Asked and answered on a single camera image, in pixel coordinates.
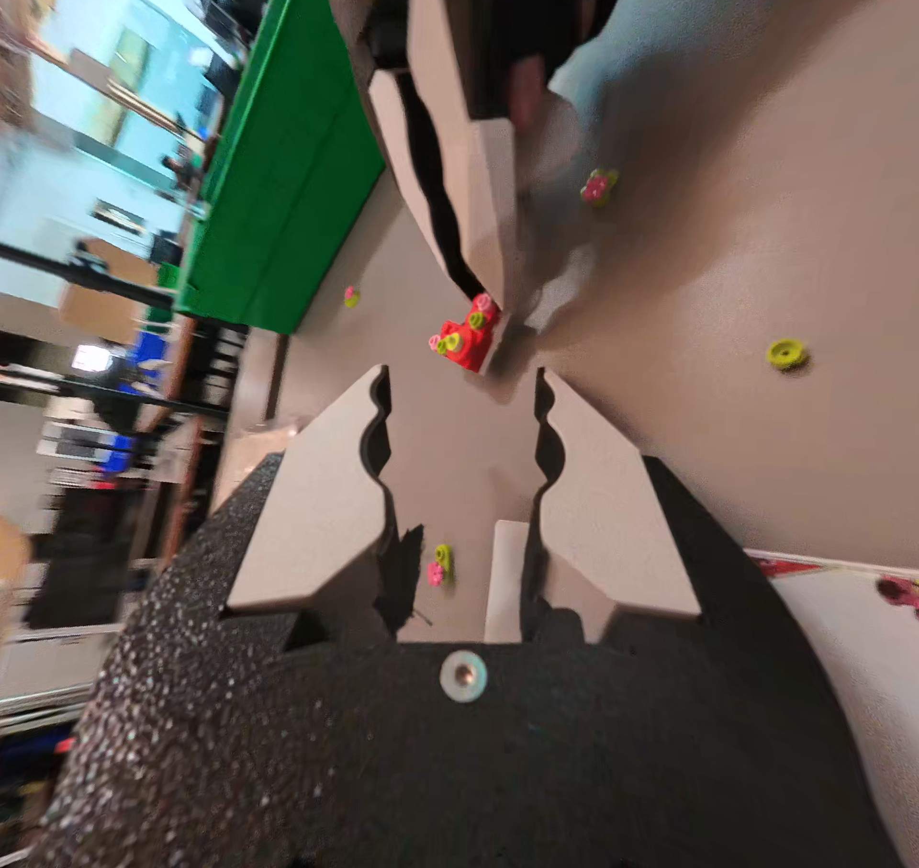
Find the pink and lime lego flower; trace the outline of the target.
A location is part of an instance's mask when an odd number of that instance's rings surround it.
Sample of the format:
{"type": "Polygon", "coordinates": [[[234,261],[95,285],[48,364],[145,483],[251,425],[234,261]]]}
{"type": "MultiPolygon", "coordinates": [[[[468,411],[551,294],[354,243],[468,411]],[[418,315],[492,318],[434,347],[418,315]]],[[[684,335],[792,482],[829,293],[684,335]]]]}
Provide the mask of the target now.
{"type": "Polygon", "coordinates": [[[619,178],[617,169],[593,169],[581,188],[582,202],[595,209],[605,207],[618,185],[619,178]]]}

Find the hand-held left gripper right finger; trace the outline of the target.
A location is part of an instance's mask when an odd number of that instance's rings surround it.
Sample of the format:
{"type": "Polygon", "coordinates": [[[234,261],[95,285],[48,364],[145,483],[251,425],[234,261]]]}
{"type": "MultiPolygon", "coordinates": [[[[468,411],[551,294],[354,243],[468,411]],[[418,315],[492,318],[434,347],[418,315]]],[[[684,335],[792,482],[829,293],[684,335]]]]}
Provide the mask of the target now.
{"type": "Polygon", "coordinates": [[[701,613],[640,450],[556,372],[536,379],[536,462],[528,522],[494,527],[485,643],[536,636],[542,615],[575,613],[587,643],[637,612],[701,613]]]}

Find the person's right hand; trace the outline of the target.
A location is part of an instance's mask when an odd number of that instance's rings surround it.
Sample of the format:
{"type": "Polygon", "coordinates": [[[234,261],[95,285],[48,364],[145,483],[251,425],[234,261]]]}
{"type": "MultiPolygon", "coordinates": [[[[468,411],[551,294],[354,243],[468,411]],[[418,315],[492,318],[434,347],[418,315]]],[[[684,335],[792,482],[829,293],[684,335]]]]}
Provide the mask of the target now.
{"type": "Polygon", "coordinates": [[[511,63],[504,81],[508,118],[519,135],[535,127],[547,89],[542,55],[520,58],[511,63]]]}

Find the red lego piece with flowers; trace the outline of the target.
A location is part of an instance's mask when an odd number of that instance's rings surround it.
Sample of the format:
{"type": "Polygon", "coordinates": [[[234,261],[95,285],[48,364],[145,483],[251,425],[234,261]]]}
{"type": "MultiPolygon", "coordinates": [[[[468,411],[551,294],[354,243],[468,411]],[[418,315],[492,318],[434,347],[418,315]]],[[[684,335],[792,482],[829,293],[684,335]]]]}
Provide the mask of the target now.
{"type": "Polygon", "coordinates": [[[488,293],[472,300],[462,323],[446,321],[428,344],[432,351],[456,366],[477,374],[492,349],[502,311],[488,293]]]}

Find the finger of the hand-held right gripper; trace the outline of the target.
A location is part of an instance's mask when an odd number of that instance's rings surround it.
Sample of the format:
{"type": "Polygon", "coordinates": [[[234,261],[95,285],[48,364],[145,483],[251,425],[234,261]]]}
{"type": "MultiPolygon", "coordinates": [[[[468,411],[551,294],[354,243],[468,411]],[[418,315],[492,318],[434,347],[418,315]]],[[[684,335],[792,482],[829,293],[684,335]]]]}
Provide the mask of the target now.
{"type": "Polygon", "coordinates": [[[471,116],[447,0],[409,0],[408,64],[437,135],[464,264],[503,310],[516,306],[519,268],[515,132],[471,116]]]}
{"type": "Polygon", "coordinates": [[[370,103],[404,204],[445,276],[465,297],[484,292],[462,254],[437,132],[409,70],[374,72],[370,103]]]}

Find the lego instruction booklet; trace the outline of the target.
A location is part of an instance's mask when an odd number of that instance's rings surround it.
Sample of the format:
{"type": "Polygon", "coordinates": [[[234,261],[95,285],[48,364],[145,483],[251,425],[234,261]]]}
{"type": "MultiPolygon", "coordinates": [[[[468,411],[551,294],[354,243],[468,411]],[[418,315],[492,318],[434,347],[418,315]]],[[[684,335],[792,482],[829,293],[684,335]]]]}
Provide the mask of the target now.
{"type": "Polygon", "coordinates": [[[746,549],[833,683],[906,866],[918,865],[917,568],[746,549]]]}

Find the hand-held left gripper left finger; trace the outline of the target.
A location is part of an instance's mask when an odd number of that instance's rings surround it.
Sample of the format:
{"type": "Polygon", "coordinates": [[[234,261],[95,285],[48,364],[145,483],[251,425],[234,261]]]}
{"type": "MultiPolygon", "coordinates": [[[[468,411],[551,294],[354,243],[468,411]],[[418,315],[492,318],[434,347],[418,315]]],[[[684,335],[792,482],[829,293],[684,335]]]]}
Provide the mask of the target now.
{"type": "Polygon", "coordinates": [[[397,534],[381,473],[392,456],[389,367],[376,364],[297,434],[229,592],[231,613],[318,609],[336,591],[374,587],[397,534]]]}

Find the green plastic bin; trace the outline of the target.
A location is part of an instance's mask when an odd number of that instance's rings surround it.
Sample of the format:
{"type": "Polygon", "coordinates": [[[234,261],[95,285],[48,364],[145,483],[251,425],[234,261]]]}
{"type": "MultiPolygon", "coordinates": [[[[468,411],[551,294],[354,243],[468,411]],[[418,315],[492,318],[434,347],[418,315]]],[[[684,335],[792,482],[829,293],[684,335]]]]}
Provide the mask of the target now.
{"type": "Polygon", "coordinates": [[[178,311],[293,333],[383,170],[329,0],[270,0],[201,187],[178,311]]]}

